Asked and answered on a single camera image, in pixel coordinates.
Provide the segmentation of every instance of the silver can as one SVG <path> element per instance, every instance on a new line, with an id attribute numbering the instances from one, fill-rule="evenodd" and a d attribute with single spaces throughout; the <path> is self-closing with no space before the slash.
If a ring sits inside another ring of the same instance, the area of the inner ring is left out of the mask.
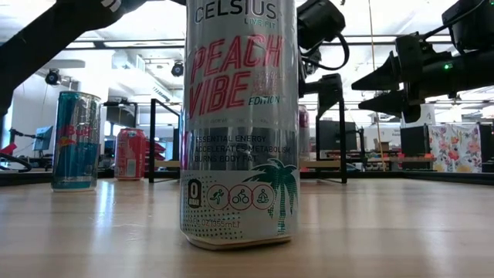
<path id="1" fill-rule="evenodd" d="M 300 184 L 295 2 L 187 10 L 181 230 L 210 249 L 287 241 Z"/>
<path id="2" fill-rule="evenodd" d="M 310 160 L 310 121 L 305 105 L 299 105 L 299 142 L 300 160 Z"/>

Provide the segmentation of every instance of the red soda can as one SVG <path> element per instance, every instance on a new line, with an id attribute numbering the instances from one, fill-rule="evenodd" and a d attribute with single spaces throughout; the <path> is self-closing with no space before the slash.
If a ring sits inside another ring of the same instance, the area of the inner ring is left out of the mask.
<path id="1" fill-rule="evenodd" d="M 144 178 L 146 135 L 137 128 L 124 128 L 117 136 L 115 178 L 119 181 L 138 181 Z"/>

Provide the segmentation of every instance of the security camera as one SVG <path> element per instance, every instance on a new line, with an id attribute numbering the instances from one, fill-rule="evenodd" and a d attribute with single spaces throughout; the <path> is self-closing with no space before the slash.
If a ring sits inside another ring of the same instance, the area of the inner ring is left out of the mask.
<path id="1" fill-rule="evenodd" d="M 49 69 L 49 73 L 46 75 L 45 82 L 48 85 L 57 86 L 62 82 L 62 77 L 59 74 L 59 69 Z"/>
<path id="2" fill-rule="evenodd" d="M 184 64 L 183 62 L 177 61 L 175 65 L 171 68 L 171 75 L 175 77 L 180 77 L 184 75 Z"/>

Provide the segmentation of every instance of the palm tree graphic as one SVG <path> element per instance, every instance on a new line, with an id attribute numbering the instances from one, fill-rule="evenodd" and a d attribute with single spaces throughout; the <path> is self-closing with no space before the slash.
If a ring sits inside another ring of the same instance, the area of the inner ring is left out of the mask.
<path id="1" fill-rule="evenodd" d="M 272 190 L 275 192 L 275 198 L 268 209 L 269 216 L 273 216 L 275 209 L 276 199 L 278 192 L 280 193 L 279 199 L 279 218 L 278 218 L 278 235 L 284 235 L 285 228 L 285 188 L 288 192 L 290 202 L 290 215 L 293 214 L 293 203 L 297 197 L 296 179 L 292 175 L 292 172 L 297 169 L 297 166 L 287 165 L 285 166 L 281 161 L 275 158 L 268 159 L 269 164 L 262 164 L 251 169 L 251 171 L 260 171 L 261 174 L 254 175 L 244 180 L 247 181 L 260 181 L 270 183 Z"/>

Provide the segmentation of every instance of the desk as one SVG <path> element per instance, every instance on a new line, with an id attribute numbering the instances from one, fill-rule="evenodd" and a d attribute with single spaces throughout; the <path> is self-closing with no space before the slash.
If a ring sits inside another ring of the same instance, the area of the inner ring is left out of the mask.
<path id="1" fill-rule="evenodd" d="M 403 163 L 403 162 L 408 162 L 408 163 L 429 163 L 430 169 L 433 169 L 433 164 L 436 158 L 398 158 L 398 157 L 391 157 L 391 158 L 369 158 L 367 159 L 367 163 L 389 163 L 391 171 L 401 171 L 401 169 L 398 167 L 398 164 Z"/>
<path id="2" fill-rule="evenodd" d="M 0 188 L 0 277 L 494 276 L 494 188 L 438 181 L 304 181 L 291 243 L 209 252 L 178 228 L 176 181 L 97 192 Z"/>

